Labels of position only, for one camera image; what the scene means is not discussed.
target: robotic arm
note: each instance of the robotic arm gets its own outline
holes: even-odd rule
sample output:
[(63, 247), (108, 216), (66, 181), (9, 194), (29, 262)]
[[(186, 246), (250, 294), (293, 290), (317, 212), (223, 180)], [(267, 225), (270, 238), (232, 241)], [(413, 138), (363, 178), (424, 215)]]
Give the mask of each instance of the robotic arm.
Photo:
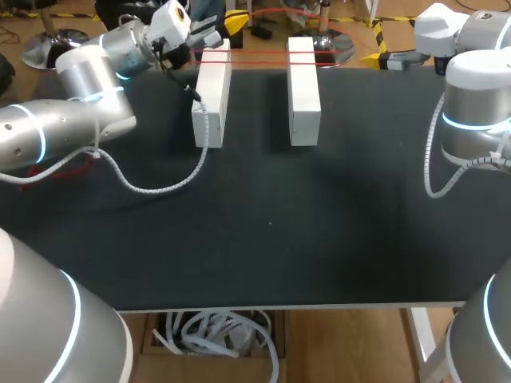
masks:
[(132, 20), (62, 54), (56, 67), (67, 101), (36, 100), (0, 109), (0, 172), (131, 131), (137, 119), (122, 81), (155, 65), (156, 54), (178, 69), (189, 60), (191, 47), (216, 47), (248, 19), (246, 12), (232, 12), (221, 21), (213, 16), (191, 22), (182, 5), (170, 0), (150, 26)]
[(437, 125), (450, 162), (509, 170), (505, 159), (511, 158), (510, 26), (509, 13), (481, 10), (469, 16), (438, 3), (417, 18), (417, 51), (434, 56), (437, 73), (446, 75), (446, 92), (431, 122), (427, 159)]

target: white rectangular block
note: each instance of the white rectangular block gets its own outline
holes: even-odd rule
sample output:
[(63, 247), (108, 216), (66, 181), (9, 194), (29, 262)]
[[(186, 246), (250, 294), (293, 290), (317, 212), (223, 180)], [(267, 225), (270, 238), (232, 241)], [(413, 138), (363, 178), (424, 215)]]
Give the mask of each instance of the white rectangular block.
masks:
[(291, 145), (314, 146), (318, 144), (321, 103), (312, 38), (288, 38), (287, 51), (290, 62), (287, 67), (287, 94)]
[[(229, 87), (231, 84), (230, 52), (216, 52), (216, 50), (230, 50), (228, 39), (216, 49), (206, 49), (202, 53), (202, 63), (199, 68), (196, 91), (206, 104), (209, 115), (209, 147), (221, 148), (224, 142), (225, 118), (227, 116), (227, 103), (229, 100)], [(221, 61), (221, 63), (207, 64), (207, 61)], [(193, 133), (195, 144), (204, 146), (204, 116), (200, 104), (193, 101), (192, 105)]]

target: coiled white cable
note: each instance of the coiled white cable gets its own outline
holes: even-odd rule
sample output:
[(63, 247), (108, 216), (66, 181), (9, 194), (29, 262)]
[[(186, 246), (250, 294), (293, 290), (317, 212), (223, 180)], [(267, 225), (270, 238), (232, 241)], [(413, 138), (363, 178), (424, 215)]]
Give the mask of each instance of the coiled white cable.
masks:
[[(161, 336), (156, 329), (153, 330), (153, 334), (165, 347), (177, 355), (222, 355), (238, 357), (240, 355), (240, 351), (246, 348), (246, 345), (252, 343), (252, 340), (255, 338), (254, 330), (256, 330), (264, 337), (264, 342), (261, 343), (259, 347), (267, 345), (270, 352), (273, 367), (270, 383), (276, 383), (279, 378), (279, 358), (277, 356), (275, 344), (271, 339), (271, 320), (264, 311), (257, 311), (266, 319), (268, 325), (267, 329), (262, 327), (259, 323), (231, 311), (206, 310), (199, 312), (188, 320), (181, 328), (181, 341), (186, 349), (178, 348), (174, 342), (174, 336), (177, 335), (182, 313), (176, 313), (176, 319), (173, 324), (173, 313), (167, 313), (167, 320), (165, 323), (167, 339)], [(195, 333), (190, 334), (190, 328), (198, 321), (200, 321), (199, 328)], [(246, 330), (246, 337), (241, 346), (229, 349), (214, 342), (215, 340), (227, 337), (229, 331), (237, 326), (243, 326)]]
[(18, 185), (25, 185), (25, 184), (32, 184), (34, 182), (38, 182), (40, 180), (45, 179), (47, 176), (50, 176), (51, 174), (55, 173), (58, 169), (60, 169), (62, 166), (70, 162), (74, 157), (76, 157), (80, 153), (87, 153), (91, 156), (95, 156), (96, 154), (99, 154), (101, 157), (105, 158), (105, 160), (112, 166), (113, 170), (115, 171), (115, 174), (117, 178), (121, 181), (121, 183), (127, 187), (132, 192), (141, 193), (141, 194), (164, 194), (169, 192), (174, 192), (175, 190), (182, 188), (184, 185), (188, 184), (191, 180), (195, 178), (197, 173), (201, 170), (204, 161), (206, 159), (206, 154), (208, 153), (208, 145), (209, 145), (209, 117), (208, 117), (208, 110), (206, 109), (206, 104), (203, 101), (199, 101), (200, 108), (202, 110), (203, 116), (204, 116), (204, 147), (202, 148), (202, 153), (200, 154), (199, 162), (197, 163), (197, 166), (195, 169), (193, 169), (193, 172), (186, 177), (184, 180), (180, 181), (177, 184), (173, 184), (171, 186), (167, 186), (165, 188), (159, 188), (159, 189), (144, 189), (144, 188), (138, 188), (136, 186), (133, 186), (122, 174), (121, 168), (119, 168), (119, 165), (115, 160), (111, 157), (110, 154), (108, 154), (103, 149), (99, 149), (97, 147), (93, 146), (87, 146), (84, 148), (79, 148), (78, 150), (75, 150), (74, 152), (70, 153), (68, 156), (64, 157), (60, 161), (58, 161), (56, 164), (51, 166), (50, 168), (46, 169), (44, 172), (37, 174), (36, 176), (32, 177), (15, 177), (10, 176), (8, 174), (0, 173), (0, 180), (4, 182), (8, 182), (11, 184), (18, 184)]
[(465, 172), (471, 168), (476, 168), (477, 166), (483, 164), (496, 164), (509, 168), (511, 166), (511, 162), (504, 159), (492, 158), (488, 157), (480, 157), (474, 160), (467, 161), (463, 166), (461, 166), (450, 178), (447, 184), (440, 191), (431, 190), (430, 183), (430, 157), (431, 157), (431, 147), (433, 146), (433, 137), (434, 130), (437, 125), (438, 115), (442, 110), (442, 106), (444, 105), (444, 94), (440, 97), (440, 100), (437, 103), (437, 107), (433, 112), (433, 116), (431, 117), (430, 123), (430, 131), (428, 132), (428, 138), (426, 141), (426, 154), (424, 155), (424, 186), (426, 188), (426, 193), (431, 198), (440, 198), (449, 192), (450, 189), (457, 183), (457, 181), (465, 174)]

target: red cable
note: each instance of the red cable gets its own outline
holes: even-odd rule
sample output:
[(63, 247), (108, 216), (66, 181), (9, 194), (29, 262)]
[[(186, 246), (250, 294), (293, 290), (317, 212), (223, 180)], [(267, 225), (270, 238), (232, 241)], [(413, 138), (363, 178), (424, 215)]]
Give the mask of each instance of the red cable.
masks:
[(193, 50), (193, 53), (203, 53), (203, 52), (223, 52), (223, 53), (239, 53), (239, 54), (287, 54), (287, 53), (342, 53), (343, 50), (304, 50), (304, 51), (292, 51), (287, 52), (286, 50), (244, 50), (244, 49), (206, 49), (206, 50)]
[(315, 65), (315, 66), (332, 66), (333, 62), (289, 62), (289, 61), (189, 61), (191, 64), (252, 64), (252, 65)]
[[(78, 176), (79, 174), (83, 173), (88, 168), (90, 168), (92, 166), (92, 164), (93, 164), (93, 158), (89, 157), (87, 159), (87, 161), (79, 168), (69, 170), (67, 172), (58, 173), (58, 174), (54, 173), (54, 174), (50, 175), (49, 178), (54, 179), (54, 180), (59, 180), (59, 179), (75, 177), (75, 176)], [(29, 168), (29, 171), (26, 173), (26, 176), (33, 177), (41, 172), (42, 171), (40, 170), (40, 168), (38, 166), (34, 165)], [(25, 191), (25, 189), (29, 186), (32, 186), (32, 185), (31, 184), (20, 185), (19, 191), (21, 193), (23, 193)]]

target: black table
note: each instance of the black table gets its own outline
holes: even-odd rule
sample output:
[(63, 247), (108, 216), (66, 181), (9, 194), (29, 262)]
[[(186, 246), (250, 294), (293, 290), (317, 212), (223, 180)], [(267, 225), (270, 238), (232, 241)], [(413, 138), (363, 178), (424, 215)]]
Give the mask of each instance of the black table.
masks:
[[(118, 310), (463, 301), (509, 257), (511, 179), (473, 171), (427, 197), (443, 81), (320, 70), (319, 144), (293, 148), (285, 72), (235, 71), (224, 147), (184, 190), (135, 195), (100, 161), (23, 193), (0, 185), (0, 227)], [(104, 149), (137, 186), (181, 180), (200, 154), (191, 100), (157, 72), (125, 88), (138, 127)], [(65, 98), (54, 75), (38, 96)], [(434, 189), (456, 169), (438, 142), (431, 166)]]

